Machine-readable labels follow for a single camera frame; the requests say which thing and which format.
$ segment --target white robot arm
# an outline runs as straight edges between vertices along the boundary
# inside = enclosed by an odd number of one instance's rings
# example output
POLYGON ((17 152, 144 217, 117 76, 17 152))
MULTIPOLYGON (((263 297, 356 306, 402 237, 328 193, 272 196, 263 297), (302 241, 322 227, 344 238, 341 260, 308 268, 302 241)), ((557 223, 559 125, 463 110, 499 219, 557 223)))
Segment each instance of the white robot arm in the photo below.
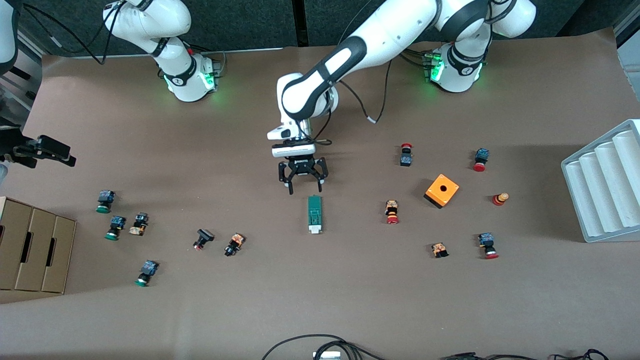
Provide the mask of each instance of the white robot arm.
MULTIPOLYGON (((308 73, 288 74, 278 80, 282 125, 270 131, 267 138, 284 141, 271 150, 274 157, 289 160, 288 164, 280 163, 280 181, 291 193, 292 174, 313 174, 309 167, 296 166, 302 160, 318 162, 312 157, 316 141, 311 139, 310 119, 335 111, 338 103, 335 85, 344 76, 390 61, 434 25, 445 38, 456 43, 434 51, 432 74, 436 76, 432 76, 432 81, 452 92, 464 91, 479 72, 492 27, 497 33, 515 37, 531 26, 535 14, 530 0, 386 0, 308 73), (284 176, 283 166, 291 168, 290 176, 284 176)), ((324 159, 321 162, 326 168, 324 159)), ((316 178, 319 184, 324 181, 323 177, 316 178)))
POLYGON ((178 38, 191 27, 191 14, 182 1, 116 1, 104 7, 102 17, 108 29, 113 25, 114 36, 155 59, 178 99, 193 102, 216 90, 212 60, 190 54, 178 38))
POLYGON ((11 70, 18 57, 18 18, 22 0, 0 0, 0 75, 11 70))

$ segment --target orange and black toy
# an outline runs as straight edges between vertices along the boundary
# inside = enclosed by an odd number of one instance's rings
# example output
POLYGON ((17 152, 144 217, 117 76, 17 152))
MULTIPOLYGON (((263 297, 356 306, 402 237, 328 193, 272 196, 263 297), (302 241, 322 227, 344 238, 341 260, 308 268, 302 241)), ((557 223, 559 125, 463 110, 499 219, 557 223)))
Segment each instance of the orange and black toy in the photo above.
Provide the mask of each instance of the orange and black toy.
POLYGON ((387 216, 387 224, 394 225, 400 222, 400 220, 398 220, 398 201, 387 201, 385 215, 387 216))
POLYGON ((509 199, 508 193, 499 193, 498 195, 493 196, 493 205, 502 206, 509 199))
POLYGON ((442 209, 451 201, 458 189, 460 189, 458 184, 440 174, 424 193, 424 198, 434 204, 436 208, 442 209))

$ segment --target orange block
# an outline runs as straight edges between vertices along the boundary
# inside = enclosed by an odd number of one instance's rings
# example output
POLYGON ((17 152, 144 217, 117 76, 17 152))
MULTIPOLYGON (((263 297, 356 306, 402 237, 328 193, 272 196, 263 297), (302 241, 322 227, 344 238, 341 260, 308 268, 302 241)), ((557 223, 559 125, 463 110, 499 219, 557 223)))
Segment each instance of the orange block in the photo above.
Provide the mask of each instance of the orange block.
POLYGON ((424 193, 424 198, 434 204, 438 209, 442 209, 451 201, 451 198, 459 188, 460 186, 458 186, 458 184, 440 174, 436 181, 434 181, 424 193))

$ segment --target black hole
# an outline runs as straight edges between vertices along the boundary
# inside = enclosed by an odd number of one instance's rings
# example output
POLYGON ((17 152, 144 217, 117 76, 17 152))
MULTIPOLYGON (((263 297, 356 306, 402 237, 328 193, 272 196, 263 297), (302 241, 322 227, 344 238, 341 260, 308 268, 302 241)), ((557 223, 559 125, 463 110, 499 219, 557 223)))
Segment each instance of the black hole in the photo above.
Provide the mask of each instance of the black hole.
POLYGON ((29 250, 31 249, 31 238, 33 237, 32 232, 27 232, 27 236, 24 239, 24 246, 22 247, 22 255, 20 256, 20 262, 26 263, 29 259, 29 250))
POLYGON ((47 255, 47 266, 53 264, 53 251, 56 249, 56 238, 51 238, 49 243, 49 255, 47 255))

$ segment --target gray tabletop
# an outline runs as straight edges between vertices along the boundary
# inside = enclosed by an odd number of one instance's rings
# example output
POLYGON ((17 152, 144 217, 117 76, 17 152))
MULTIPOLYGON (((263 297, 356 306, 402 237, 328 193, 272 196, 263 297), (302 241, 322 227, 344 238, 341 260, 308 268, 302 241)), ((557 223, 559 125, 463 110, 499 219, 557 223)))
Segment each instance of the gray tabletop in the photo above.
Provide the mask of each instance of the gray tabletop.
MULTIPOLYGON (((437 44, 422 43, 416 49, 437 44)), ((48 58, 25 135, 69 144, 77 166, 14 165, 3 195, 78 220, 64 296, 0 306, 7 359, 259 359, 276 342, 325 332, 388 359, 476 351, 545 358, 587 348, 638 356, 640 243, 587 244, 560 161, 640 115, 611 30, 577 38, 495 42, 464 94, 425 83, 394 60, 388 103, 368 123, 346 89, 320 148, 330 168, 324 233, 307 233, 298 177, 289 196, 266 132, 279 124, 279 76, 305 71, 328 48, 230 54, 220 91, 184 104, 150 58, 48 58), (397 163, 414 145, 414 164, 397 163), (487 171, 470 169, 480 147, 487 171), (438 174, 460 185, 444 209, 422 194, 438 174), (146 235, 103 238, 101 189, 112 215, 146 235), (490 196, 508 192, 501 208, 490 196), (384 203, 399 202, 400 224, 384 203), (205 250, 199 228, 216 235, 205 250), (239 232, 238 255, 223 249, 239 232), (499 259, 476 235, 492 232, 499 259), (444 242, 448 258, 430 245, 444 242), (161 265, 134 285, 146 259, 161 265)), ((347 78, 369 113, 381 104, 385 67, 347 78)), ((303 340, 274 359, 310 359, 328 340, 303 340)))

